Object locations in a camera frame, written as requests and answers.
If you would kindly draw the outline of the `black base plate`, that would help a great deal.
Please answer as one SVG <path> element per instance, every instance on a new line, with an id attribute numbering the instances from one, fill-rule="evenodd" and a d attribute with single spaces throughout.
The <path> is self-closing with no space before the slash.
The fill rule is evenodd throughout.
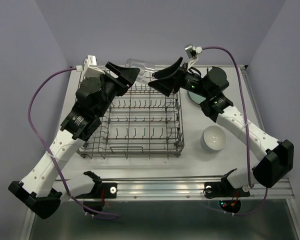
<path id="1" fill-rule="evenodd" d="M 117 197 L 118 184 L 116 182 L 95 183 L 92 190 L 78 194 L 77 199 L 115 199 Z"/>
<path id="2" fill-rule="evenodd" d="M 203 194 L 208 199 L 250 196 L 249 191 L 245 192 L 242 188 L 233 188 L 230 183 L 222 181 L 205 182 Z"/>

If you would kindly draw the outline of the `aluminium mounting rail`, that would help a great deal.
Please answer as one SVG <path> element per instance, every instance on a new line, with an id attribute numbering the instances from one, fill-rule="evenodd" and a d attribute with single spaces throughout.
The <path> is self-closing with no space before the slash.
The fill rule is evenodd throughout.
<path id="1" fill-rule="evenodd" d="M 103 179 L 102 182 L 117 183 L 116 198 L 108 199 L 111 201 L 200 201 L 200 200 L 270 200 L 294 199 L 290 181 L 280 180 L 271 188 L 265 188 L 256 184 L 253 188 L 248 186 L 240 187 L 244 192 L 250 192 L 249 197 L 216 197 L 206 198 L 203 190 L 207 182 L 220 182 L 217 178 L 211 177 L 172 177 L 172 178 L 117 178 Z M 67 180 L 69 190 L 64 184 L 57 180 L 52 185 L 53 189 L 61 192 L 61 201 L 65 202 L 71 197 L 76 197 L 92 190 L 95 183 L 89 177 L 78 177 Z"/>

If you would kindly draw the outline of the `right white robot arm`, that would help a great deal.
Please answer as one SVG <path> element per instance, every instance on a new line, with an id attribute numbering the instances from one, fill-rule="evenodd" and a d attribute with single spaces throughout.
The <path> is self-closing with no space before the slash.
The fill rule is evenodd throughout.
<path id="1" fill-rule="evenodd" d="M 248 164 L 246 169 L 229 171 L 211 191 L 232 195 L 247 185 L 272 188 L 293 168 L 293 143 L 268 135 L 235 107 L 223 93 L 229 82 L 222 68 L 213 66 L 207 69 L 205 76 L 200 76 L 188 71 L 188 64 L 182 61 L 180 57 L 171 66 L 154 72 L 148 85 L 166 97 L 180 89 L 203 97 L 199 104 L 203 114 L 237 137 L 245 144 L 247 153 L 253 153 L 258 160 L 255 166 Z"/>

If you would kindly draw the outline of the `clear glass cup back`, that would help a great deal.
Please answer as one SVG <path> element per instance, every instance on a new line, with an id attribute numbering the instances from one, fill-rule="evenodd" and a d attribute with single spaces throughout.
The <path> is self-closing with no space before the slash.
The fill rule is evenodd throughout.
<path id="1" fill-rule="evenodd" d="M 126 68 L 139 68 L 136 81 L 147 85 L 151 81 L 152 74 L 156 71 L 155 64 L 150 61 L 129 58 L 125 63 Z"/>

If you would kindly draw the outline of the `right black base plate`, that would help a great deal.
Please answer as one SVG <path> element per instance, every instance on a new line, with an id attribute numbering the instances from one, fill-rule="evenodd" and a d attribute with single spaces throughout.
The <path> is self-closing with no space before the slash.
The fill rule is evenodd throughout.
<path id="1" fill-rule="evenodd" d="M 242 188 L 233 188 L 230 183 L 222 181 L 205 182 L 203 194 L 208 199 L 250 196 L 249 191 L 245 192 Z"/>

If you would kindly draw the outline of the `light green flower plate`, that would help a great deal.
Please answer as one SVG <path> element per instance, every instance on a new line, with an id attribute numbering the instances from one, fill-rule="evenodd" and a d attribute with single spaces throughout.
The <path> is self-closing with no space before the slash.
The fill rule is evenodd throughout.
<path id="1" fill-rule="evenodd" d="M 201 106 L 200 106 L 200 103 L 202 103 L 203 101 L 206 100 L 205 97 L 200 96 L 200 95 L 195 94 L 195 93 L 190 92 L 190 91 L 187 92 L 187 97 L 188 97 L 188 99 L 190 100 L 190 102 L 191 102 L 194 106 L 196 106 L 196 107 L 198 107 L 198 108 L 201 107 Z"/>

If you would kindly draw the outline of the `white ribbed bowl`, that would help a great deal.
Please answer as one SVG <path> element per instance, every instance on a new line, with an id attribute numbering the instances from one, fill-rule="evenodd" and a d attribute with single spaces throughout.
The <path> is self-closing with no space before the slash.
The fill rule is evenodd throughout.
<path id="1" fill-rule="evenodd" d="M 216 125 L 207 127 L 200 138 L 201 147 L 211 152 L 221 151 L 226 143 L 227 137 L 224 130 Z"/>

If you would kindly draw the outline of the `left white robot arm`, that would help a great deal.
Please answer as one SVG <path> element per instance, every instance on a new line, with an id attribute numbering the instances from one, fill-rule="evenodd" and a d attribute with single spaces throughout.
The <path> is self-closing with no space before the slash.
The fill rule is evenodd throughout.
<path id="1" fill-rule="evenodd" d="M 140 69 L 122 67 L 108 62 L 107 71 L 85 60 L 83 65 L 66 71 L 81 72 L 83 79 L 75 92 L 75 103 L 65 117 L 52 143 L 48 145 L 34 124 L 30 127 L 45 148 L 36 166 L 8 190 L 41 219 L 53 215 L 59 206 L 78 196 L 104 198 L 102 179 L 92 171 L 66 180 L 62 169 L 101 126 L 102 118 L 116 97 L 123 96 L 137 80 Z"/>

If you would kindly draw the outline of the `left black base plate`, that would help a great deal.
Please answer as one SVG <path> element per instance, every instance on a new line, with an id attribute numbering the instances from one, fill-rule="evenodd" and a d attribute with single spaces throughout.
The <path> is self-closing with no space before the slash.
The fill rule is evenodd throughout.
<path id="1" fill-rule="evenodd" d="M 77 199 L 115 199 L 117 197 L 118 184 L 116 182 L 95 183 L 92 190 L 78 194 Z"/>

